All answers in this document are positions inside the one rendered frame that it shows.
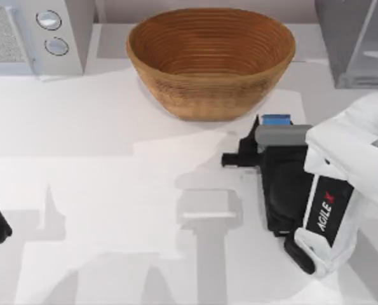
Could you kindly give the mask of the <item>small round microwave knob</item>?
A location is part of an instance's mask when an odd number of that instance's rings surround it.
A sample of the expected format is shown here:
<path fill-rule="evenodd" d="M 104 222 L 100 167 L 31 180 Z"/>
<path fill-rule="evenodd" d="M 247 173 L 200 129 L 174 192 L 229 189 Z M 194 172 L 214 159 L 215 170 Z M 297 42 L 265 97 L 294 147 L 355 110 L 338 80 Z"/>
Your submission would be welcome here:
<path fill-rule="evenodd" d="M 69 52 L 69 45 L 67 42 L 59 37 L 47 39 L 44 42 L 44 48 L 49 54 L 56 57 L 64 56 Z"/>

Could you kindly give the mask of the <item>speckled grey microwave door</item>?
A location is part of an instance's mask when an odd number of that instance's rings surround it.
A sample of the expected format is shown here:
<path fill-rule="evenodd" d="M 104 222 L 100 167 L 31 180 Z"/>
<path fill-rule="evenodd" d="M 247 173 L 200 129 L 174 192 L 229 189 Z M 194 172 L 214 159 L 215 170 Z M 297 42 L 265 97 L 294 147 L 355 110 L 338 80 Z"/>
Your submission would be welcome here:
<path fill-rule="evenodd" d="M 13 0 L 0 0 L 0 76 L 35 74 L 29 40 Z"/>

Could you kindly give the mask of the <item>pale microwave oven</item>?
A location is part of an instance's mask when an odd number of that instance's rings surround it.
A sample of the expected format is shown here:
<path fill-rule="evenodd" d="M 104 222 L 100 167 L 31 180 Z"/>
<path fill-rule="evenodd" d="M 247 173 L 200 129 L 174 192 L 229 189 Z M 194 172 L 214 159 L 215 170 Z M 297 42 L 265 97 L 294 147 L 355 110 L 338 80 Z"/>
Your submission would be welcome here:
<path fill-rule="evenodd" d="M 62 78 L 81 76 L 88 58 L 93 23 L 95 0 L 13 0 L 19 7 L 24 25 L 23 33 L 29 40 L 29 48 L 34 58 L 37 78 Z M 40 11 L 57 12 L 62 25 L 57 30 L 45 30 L 36 22 Z M 69 52 L 61 57 L 49 54 L 44 42 L 53 37 L 62 38 L 69 45 Z"/>

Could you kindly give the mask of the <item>small blue box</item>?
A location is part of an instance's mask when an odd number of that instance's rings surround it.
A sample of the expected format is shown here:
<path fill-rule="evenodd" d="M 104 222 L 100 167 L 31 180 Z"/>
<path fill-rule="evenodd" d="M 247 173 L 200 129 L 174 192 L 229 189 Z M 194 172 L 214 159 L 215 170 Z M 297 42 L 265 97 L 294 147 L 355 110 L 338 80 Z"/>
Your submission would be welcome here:
<path fill-rule="evenodd" d="M 263 125 L 292 125 L 291 115 L 289 114 L 263 114 Z"/>

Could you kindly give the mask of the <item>grey cabinet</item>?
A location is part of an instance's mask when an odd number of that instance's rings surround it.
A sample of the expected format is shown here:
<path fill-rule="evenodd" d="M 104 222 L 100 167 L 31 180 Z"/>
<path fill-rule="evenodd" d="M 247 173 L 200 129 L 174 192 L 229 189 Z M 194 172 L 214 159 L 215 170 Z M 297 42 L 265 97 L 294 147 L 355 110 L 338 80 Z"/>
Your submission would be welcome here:
<path fill-rule="evenodd" d="M 314 0 L 337 89 L 378 89 L 378 0 Z"/>

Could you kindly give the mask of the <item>large round microwave knob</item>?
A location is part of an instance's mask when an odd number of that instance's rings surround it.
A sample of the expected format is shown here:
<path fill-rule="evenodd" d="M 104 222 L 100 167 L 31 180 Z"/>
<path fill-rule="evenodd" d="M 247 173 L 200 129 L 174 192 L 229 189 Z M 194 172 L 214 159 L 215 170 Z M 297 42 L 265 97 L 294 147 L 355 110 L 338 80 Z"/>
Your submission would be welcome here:
<path fill-rule="evenodd" d="M 37 24 L 48 31 L 55 31 L 62 25 L 60 15 L 53 10 L 40 11 L 36 14 Z"/>

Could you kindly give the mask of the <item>brown woven basket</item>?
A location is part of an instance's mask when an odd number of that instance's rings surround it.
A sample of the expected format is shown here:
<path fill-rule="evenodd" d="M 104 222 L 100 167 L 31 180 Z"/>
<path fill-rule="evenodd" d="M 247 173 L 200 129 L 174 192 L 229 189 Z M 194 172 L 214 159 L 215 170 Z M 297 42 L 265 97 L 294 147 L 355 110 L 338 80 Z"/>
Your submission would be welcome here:
<path fill-rule="evenodd" d="M 248 113 L 278 84 L 295 52 L 287 26 L 237 8 L 162 12 L 126 38 L 147 91 L 186 121 L 231 121 Z"/>

